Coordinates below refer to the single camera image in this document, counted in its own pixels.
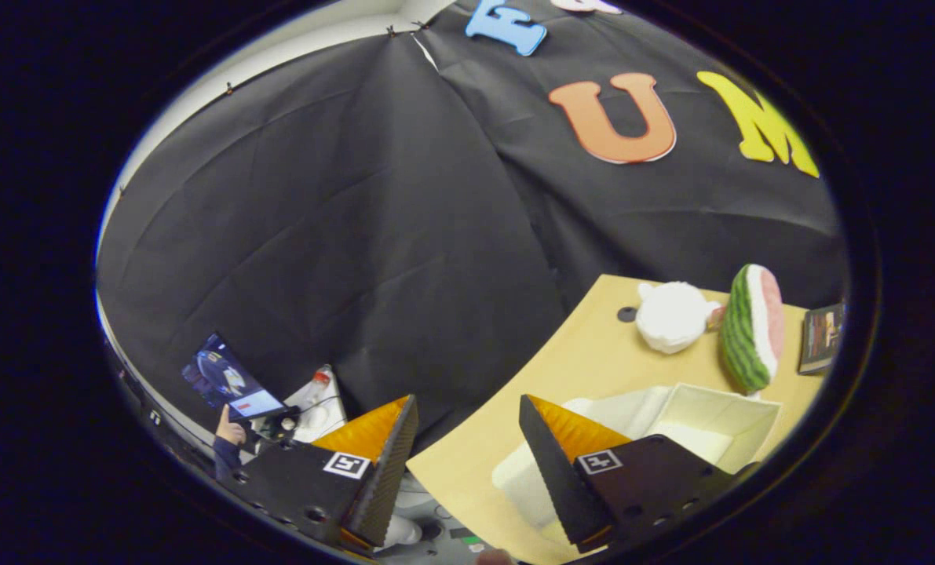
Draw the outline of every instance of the hand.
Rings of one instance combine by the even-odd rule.
[[[239,423],[230,422],[230,405],[223,404],[223,414],[220,414],[219,425],[216,426],[216,436],[226,439],[234,446],[241,446],[247,440],[247,432]]]
[[[477,555],[474,565],[513,565],[513,559],[504,549],[486,549]]]

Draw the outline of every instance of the white stuffed toy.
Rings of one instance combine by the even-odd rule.
[[[666,354],[676,353],[694,343],[707,328],[708,318],[721,304],[705,301],[696,286],[686,282],[666,282],[638,286],[642,305],[635,317],[649,347]]]

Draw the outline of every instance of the black cloth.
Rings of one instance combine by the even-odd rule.
[[[148,155],[104,229],[97,285],[159,394],[212,418],[180,375],[219,332],[279,399],[324,363],[349,417],[416,394],[414,455],[502,388],[601,273],[727,290],[758,262],[788,304],[840,300],[826,182],[740,154],[729,109],[696,79],[732,72],[630,15],[513,4],[550,30],[530,57],[466,37],[477,3],[458,2],[414,36],[234,85]],[[608,84],[632,71],[655,76],[678,140],[607,164],[547,93],[593,80],[636,136],[639,112]]]

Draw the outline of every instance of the person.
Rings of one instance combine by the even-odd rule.
[[[216,480],[228,478],[236,469],[241,468],[240,447],[247,440],[244,426],[230,422],[230,405],[223,405],[219,425],[216,425],[216,437],[213,439],[213,451],[216,453]]]
[[[514,565],[514,562],[504,549],[486,549],[477,554],[474,565]]]

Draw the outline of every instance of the plush toy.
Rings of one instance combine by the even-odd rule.
[[[775,378],[783,349],[778,280],[758,264],[741,268],[721,317],[718,335],[725,365],[743,390],[755,396]]]
[[[671,354],[685,349],[704,333],[708,318],[719,303],[704,300],[704,294],[686,282],[638,286],[642,304],[635,325],[649,347]]]

